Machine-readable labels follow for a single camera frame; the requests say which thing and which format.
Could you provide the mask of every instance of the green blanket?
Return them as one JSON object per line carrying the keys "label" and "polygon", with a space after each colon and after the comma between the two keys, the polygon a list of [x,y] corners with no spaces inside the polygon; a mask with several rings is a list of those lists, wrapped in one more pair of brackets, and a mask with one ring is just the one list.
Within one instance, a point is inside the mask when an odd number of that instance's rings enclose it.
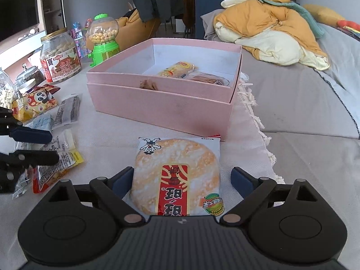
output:
{"label": "green blanket", "polygon": [[304,18],[310,26],[311,31],[314,33],[315,38],[320,38],[324,35],[324,31],[320,28],[320,26],[316,23],[314,17],[307,11],[304,7],[296,4],[295,2],[290,3],[279,3],[269,0],[258,0],[262,3],[267,3],[274,6],[283,6],[295,10],[300,14],[302,18]]}

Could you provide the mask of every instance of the gumball machine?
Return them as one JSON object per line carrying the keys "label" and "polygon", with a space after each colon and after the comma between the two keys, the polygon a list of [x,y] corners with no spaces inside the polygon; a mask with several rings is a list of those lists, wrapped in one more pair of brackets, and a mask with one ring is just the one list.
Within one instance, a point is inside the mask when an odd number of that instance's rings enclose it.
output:
{"label": "gumball machine", "polygon": [[115,41],[118,32],[119,25],[115,19],[107,14],[95,16],[87,31],[87,37],[94,43],[94,50],[88,55],[92,58],[91,67],[120,53],[119,45]]}

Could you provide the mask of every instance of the white lid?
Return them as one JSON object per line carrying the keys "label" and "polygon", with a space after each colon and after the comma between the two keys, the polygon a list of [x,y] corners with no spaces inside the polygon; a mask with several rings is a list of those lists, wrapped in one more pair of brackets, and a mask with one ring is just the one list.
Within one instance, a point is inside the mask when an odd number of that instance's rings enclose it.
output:
{"label": "white lid", "polygon": [[35,78],[30,79],[29,81],[26,81],[24,84],[19,86],[19,91],[21,94],[27,92],[31,88],[33,88],[36,85]]}

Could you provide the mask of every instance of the green gumball machine base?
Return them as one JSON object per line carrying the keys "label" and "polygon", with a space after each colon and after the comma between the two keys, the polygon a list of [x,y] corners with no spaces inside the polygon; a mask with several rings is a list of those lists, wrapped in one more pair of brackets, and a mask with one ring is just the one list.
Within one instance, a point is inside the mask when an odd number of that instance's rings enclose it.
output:
{"label": "green gumball machine base", "polygon": [[92,58],[90,67],[95,67],[118,53],[120,53],[120,47],[114,40],[102,45],[95,45],[94,50],[88,55],[89,58]]}

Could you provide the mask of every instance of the pink box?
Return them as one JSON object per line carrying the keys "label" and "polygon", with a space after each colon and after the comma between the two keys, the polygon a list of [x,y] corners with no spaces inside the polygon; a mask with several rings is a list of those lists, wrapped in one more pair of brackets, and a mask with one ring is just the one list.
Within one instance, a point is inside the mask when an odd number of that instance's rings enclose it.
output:
{"label": "pink box", "polygon": [[[241,46],[196,39],[153,38],[87,72],[88,89],[99,112],[199,136],[224,140],[241,70]],[[229,86],[156,76],[186,61],[197,70],[224,77]],[[139,88],[150,79],[158,91]]]}

